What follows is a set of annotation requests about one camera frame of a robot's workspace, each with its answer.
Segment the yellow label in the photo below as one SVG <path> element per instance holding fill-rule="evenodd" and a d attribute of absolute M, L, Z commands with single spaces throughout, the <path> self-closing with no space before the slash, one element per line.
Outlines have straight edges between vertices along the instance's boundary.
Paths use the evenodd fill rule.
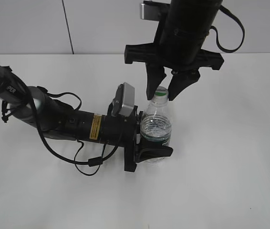
<path fill-rule="evenodd" d="M 99 114 L 93 115 L 93 123 L 92 123 L 92 127 L 91 127 L 91 133 L 89 134 L 89 138 L 91 140 L 98 139 L 100 125 L 101 125 L 101 119 L 102 119 L 102 115 L 99 115 Z"/>

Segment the bottle cap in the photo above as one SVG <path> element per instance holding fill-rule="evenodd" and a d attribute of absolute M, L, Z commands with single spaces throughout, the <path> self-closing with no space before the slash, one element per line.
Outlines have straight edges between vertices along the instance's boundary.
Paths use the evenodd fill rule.
<path fill-rule="evenodd" d="M 152 102 L 156 104 L 165 104 L 168 101 L 169 91 L 162 86 L 159 86 L 154 93 Z"/>

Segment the white wall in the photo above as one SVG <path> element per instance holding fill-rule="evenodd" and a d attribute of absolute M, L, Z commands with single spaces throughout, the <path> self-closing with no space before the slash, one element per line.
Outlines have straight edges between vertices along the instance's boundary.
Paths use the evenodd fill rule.
<path fill-rule="evenodd" d="M 71 53 L 59 0 L 0 0 L 0 54 Z"/>
<path fill-rule="evenodd" d="M 151 42 L 157 22 L 139 19 L 141 0 L 64 0 L 75 53 L 123 53 Z M 270 0 L 224 0 L 243 22 L 239 52 L 270 52 Z M 238 25 L 219 12 L 214 22 L 224 47 L 241 39 Z M 204 48 L 218 51 L 212 31 Z M 0 0 L 0 53 L 71 53 L 60 0 Z"/>

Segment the black cable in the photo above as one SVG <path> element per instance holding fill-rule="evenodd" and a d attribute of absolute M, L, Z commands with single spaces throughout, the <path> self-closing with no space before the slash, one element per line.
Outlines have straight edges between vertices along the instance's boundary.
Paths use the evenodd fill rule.
<path fill-rule="evenodd" d="M 51 93 L 49 93 L 48 90 L 47 90 L 46 88 L 44 88 L 44 87 L 37 86 L 37 88 L 40 89 L 43 93 L 45 93 L 46 95 L 48 95 L 48 96 L 51 97 L 51 98 L 60 98 L 60 97 L 62 97 L 63 95 L 66 95 L 66 94 L 73 95 L 74 97 L 76 97 L 76 98 L 80 101 L 80 103 L 79 103 L 79 105 L 77 106 L 77 108 L 74 109 L 75 111 L 78 111 L 78 110 L 81 108 L 81 106 L 82 106 L 82 100 L 81 100 L 81 98 L 80 98 L 79 96 L 77 96 L 75 93 L 72 93 L 72 92 L 64 92 L 64 93 L 60 93 L 60 94 L 51 94 Z"/>
<path fill-rule="evenodd" d="M 242 25 L 241 21 L 239 20 L 239 18 L 237 18 L 235 15 L 232 14 L 232 12 L 230 12 L 227 8 L 225 8 L 224 6 L 221 6 L 220 7 L 220 11 L 222 11 L 224 14 L 226 14 L 227 16 L 229 16 L 230 18 L 232 18 L 239 26 L 240 28 L 242 29 L 242 41 L 241 41 L 241 44 L 239 45 L 238 48 L 236 49 L 225 49 L 221 46 L 220 44 L 220 41 L 219 41 L 219 36 L 218 36 L 218 30 L 215 26 L 211 26 L 210 29 L 214 30 L 216 32 L 216 35 L 217 35 L 217 46 L 218 48 L 223 51 L 223 52 L 227 52 L 227 53 L 232 53 L 232 52 L 235 52 L 237 51 L 242 45 L 243 45 L 243 42 L 244 42 L 244 38 L 245 38 L 245 28 L 244 26 Z"/>
<path fill-rule="evenodd" d="M 77 153 L 74 155 L 74 158 L 73 158 L 74 161 L 76 161 L 76 157 L 77 157 L 78 153 L 79 153 L 79 152 L 81 151 L 81 149 L 84 147 L 84 142 L 83 142 L 83 141 L 80 141 L 79 139 L 77 139 L 77 142 L 81 143 L 81 147 L 78 149 Z M 103 150 L 102 150 L 102 153 L 101 153 L 101 158 L 103 158 L 104 151 L 105 151 L 105 147 L 106 147 L 107 144 L 108 144 L 108 142 L 106 142 L 106 143 L 103 145 Z M 79 169 L 79 167 L 77 166 L 77 164 L 74 164 L 74 166 L 77 168 L 77 170 L 78 170 L 80 173 L 82 173 L 83 175 L 86 175 L 86 176 L 89 176 L 89 177 L 90 177 L 90 176 L 95 175 L 95 174 L 99 171 L 101 165 L 99 165 L 98 168 L 97 168 L 93 173 L 85 173 L 85 172 L 81 171 L 81 170 Z"/>
<path fill-rule="evenodd" d="M 7 123 L 10 116 L 14 115 L 16 112 L 18 112 L 20 109 L 26 106 L 27 103 L 22 103 L 14 108 L 7 108 L 8 102 L 2 101 L 1 102 L 1 119 L 4 121 L 4 123 Z"/>
<path fill-rule="evenodd" d="M 66 94 L 71 94 L 71 95 L 73 95 L 74 97 L 76 97 L 76 98 L 80 101 L 80 103 L 79 103 L 79 105 L 77 106 L 77 108 L 75 108 L 75 111 L 78 111 L 78 110 L 81 108 L 81 106 L 82 106 L 82 100 L 81 100 L 81 98 L 80 98 L 79 96 L 77 96 L 76 94 L 74 94 L 74 93 L 72 93 L 72 92 L 64 92 L 64 93 L 60 93 L 60 94 L 50 94 L 50 93 L 47 93 L 47 95 L 48 95 L 49 97 L 51 97 L 51 98 L 60 98 L 60 97 L 62 97 L 63 95 L 66 95 Z"/>

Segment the white table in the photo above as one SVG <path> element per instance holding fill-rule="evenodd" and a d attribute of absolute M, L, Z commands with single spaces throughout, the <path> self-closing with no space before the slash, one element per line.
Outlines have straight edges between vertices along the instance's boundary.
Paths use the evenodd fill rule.
<path fill-rule="evenodd" d="M 172 157 L 135 173 L 124 172 L 120 148 L 85 177 L 0 112 L 0 229 L 270 229 L 270 54 L 223 56 L 221 71 L 202 69 L 171 104 Z M 27 85 L 78 94 L 85 111 L 105 114 L 124 81 L 139 109 L 147 104 L 144 64 L 122 55 L 0 55 L 0 64 Z M 69 158 L 79 147 L 50 144 Z M 79 160 L 101 149 L 87 143 Z"/>

